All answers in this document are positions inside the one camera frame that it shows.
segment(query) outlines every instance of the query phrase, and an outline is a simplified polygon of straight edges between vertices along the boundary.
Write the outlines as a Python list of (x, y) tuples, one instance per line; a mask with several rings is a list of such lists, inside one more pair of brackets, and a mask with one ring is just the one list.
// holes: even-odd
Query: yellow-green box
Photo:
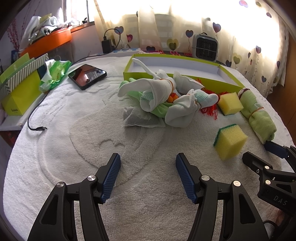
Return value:
[(181, 75), (199, 80), (205, 88), (217, 94), (225, 91), (238, 93), (244, 88), (244, 85), (220, 64), (196, 58), (164, 54), (134, 54), (123, 72), (124, 80), (153, 78), (141, 66), (134, 63), (132, 58), (139, 59), (155, 73), (158, 69), (164, 70), (169, 77), (173, 77), (174, 71), (178, 71)]
[(23, 115), (41, 94), (37, 70), (26, 77), (1, 103), (8, 115)]

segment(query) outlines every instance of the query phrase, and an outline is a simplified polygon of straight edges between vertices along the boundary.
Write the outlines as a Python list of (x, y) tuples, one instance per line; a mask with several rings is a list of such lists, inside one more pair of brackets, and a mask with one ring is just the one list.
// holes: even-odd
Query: smartphone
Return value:
[(107, 72), (85, 64), (69, 73), (69, 78), (82, 90), (87, 89), (107, 76)]

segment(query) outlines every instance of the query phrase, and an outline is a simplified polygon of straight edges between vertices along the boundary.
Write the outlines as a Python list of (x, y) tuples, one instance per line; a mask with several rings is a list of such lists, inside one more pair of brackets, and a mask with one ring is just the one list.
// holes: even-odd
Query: rolled green towel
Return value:
[[(124, 80), (123, 82), (121, 82), (119, 87), (121, 87), (122, 85), (124, 85), (126, 83), (133, 82), (133, 81), (135, 81), (135, 79), (133, 79), (133, 78), (130, 78), (128, 81)], [(129, 96), (136, 98), (138, 101), (140, 101), (140, 98), (143, 95), (142, 92), (138, 92), (138, 91), (129, 91), (127, 94)], [(157, 117), (164, 118), (166, 113), (168, 112), (168, 108), (172, 105), (173, 105), (173, 103), (167, 103), (167, 102), (159, 104), (153, 111), (151, 111), (151, 113), (156, 115)]]
[(243, 88), (238, 96), (244, 107), (241, 113), (249, 119), (250, 126), (261, 143), (273, 140), (276, 126), (267, 111), (257, 103), (256, 96), (248, 88)]

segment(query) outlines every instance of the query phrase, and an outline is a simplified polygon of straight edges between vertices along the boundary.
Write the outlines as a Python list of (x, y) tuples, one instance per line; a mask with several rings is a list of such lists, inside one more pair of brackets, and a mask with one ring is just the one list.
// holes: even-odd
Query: cable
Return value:
[(35, 106), (35, 108), (32, 110), (32, 112), (30, 113), (30, 115), (29, 115), (29, 117), (28, 117), (28, 120), (27, 120), (27, 125), (28, 125), (28, 127), (29, 127), (29, 129), (31, 130), (31, 131), (45, 131), (45, 130), (47, 130), (47, 128), (46, 127), (44, 127), (44, 126), (39, 126), (39, 127), (37, 127), (37, 128), (31, 128), (30, 127), (30, 125), (29, 125), (29, 120), (30, 120), (30, 117), (31, 117), (31, 115), (33, 114), (33, 112), (36, 110), (36, 108), (44, 101), (44, 99), (46, 98), (46, 96), (48, 95), (48, 93), (49, 93), (49, 91), (47, 92), (47, 94), (43, 97), (43, 99), (40, 101), (40, 103), (37, 105), (37, 106)]
[[(120, 33), (120, 31), (119, 31), (118, 29), (115, 29), (115, 28), (107, 29), (106, 32), (107, 32), (108, 30), (111, 30), (111, 29), (114, 29), (114, 30), (118, 31), (118, 33), (119, 33), (119, 40), (118, 40), (118, 43), (117, 43), (116, 47), (114, 48), (114, 49), (116, 49), (116, 48), (118, 47), (118, 45), (119, 45), (120, 40), (121, 40), (121, 33)], [(106, 37), (106, 32), (104, 33), (104, 40), (107, 39), (107, 37)], [(85, 59), (85, 58), (98, 57), (98, 56), (103, 56), (103, 55), (110, 54), (110, 53), (104, 53), (104, 54), (98, 54), (98, 55), (93, 55), (93, 56), (83, 57), (83, 58), (77, 60), (76, 62), (74, 62), (72, 65), (78, 63), (80, 60), (83, 60), (83, 59)]]
[[(110, 29), (107, 29), (106, 32), (109, 31), (109, 30), (111, 30), (111, 29), (114, 29), (114, 30), (116, 30), (116, 31), (119, 33), (119, 40), (118, 40), (118, 43), (117, 43), (117, 45), (116, 45), (116, 47), (115, 47), (115, 49), (116, 49), (116, 48), (118, 47), (118, 45), (119, 45), (120, 40), (121, 40), (121, 33), (120, 33), (120, 31), (119, 31), (118, 29), (116, 29), (116, 28), (110, 28)], [(107, 37), (106, 37), (106, 32), (104, 33), (104, 40), (107, 39)]]
[[(114, 48), (114, 49), (116, 49), (116, 48), (118, 47), (118, 45), (119, 45), (120, 40), (121, 40), (121, 33), (120, 33), (120, 31), (119, 31), (118, 29), (115, 29), (115, 28), (107, 29), (106, 32), (107, 32), (108, 30), (111, 30), (111, 29), (114, 29), (114, 30), (118, 31), (118, 33), (119, 33), (119, 41), (118, 41), (116, 47)], [(102, 55), (106, 55), (106, 54), (110, 54), (110, 53), (104, 53), (104, 54), (99, 54), (99, 55), (94, 55), (94, 56), (89, 56), (89, 57), (98, 57), (98, 56), (102, 56)], [(81, 58), (81, 59), (77, 60), (76, 62), (73, 63), (73, 65), (76, 64), (76, 63), (78, 63), (80, 60), (85, 59), (85, 58), (87, 58), (87, 57), (84, 57), (84, 58)], [(39, 104), (38, 104), (38, 105), (32, 110), (32, 112), (30, 113), (30, 115), (29, 115), (29, 117), (28, 117), (27, 125), (28, 125), (28, 128), (29, 128), (31, 131), (45, 131), (45, 130), (47, 130), (47, 128), (44, 127), (44, 126), (39, 126), (39, 127), (37, 127), (37, 128), (31, 128), (30, 125), (29, 125), (29, 120), (30, 120), (30, 117), (31, 117), (31, 115), (33, 114), (33, 112), (34, 112), (34, 111), (36, 110), (36, 108), (37, 108), (37, 107), (38, 107), (38, 106), (44, 101), (44, 99), (46, 98), (46, 96), (48, 95), (48, 93), (49, 93), (49, 91), (48, 91), (47, 94), (44, 96), (44, 98), (40, 101), (40, 103), (39, 103)]]
[(273, 233), (274, 233), (275, 230), (278, 228), (277, 224), (274, 223), (273, 221), (266, 220), (266, 221), (263, 222), (263, 225), (266, 224), (266, 223), (269, 223), (269, 224), (271, 224), (272, 226), (274, 226), (274, 231), (273, 231)]

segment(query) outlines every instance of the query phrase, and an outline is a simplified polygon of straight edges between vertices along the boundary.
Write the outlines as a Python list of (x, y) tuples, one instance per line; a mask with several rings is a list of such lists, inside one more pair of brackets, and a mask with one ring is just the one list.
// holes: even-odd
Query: windowsill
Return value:
[(89, 26), (93, 26), (94, 25), (94, 21), (93, 22), (89, 22), (89, 23), (84, 23), (84, 24), (81, 24), (77, 27), (74, 27), (71, 29), (71, 33), (77, 31), (77, 30), (80, 30), (82, 28), (86, 28), (86, 27), (89, 27)]

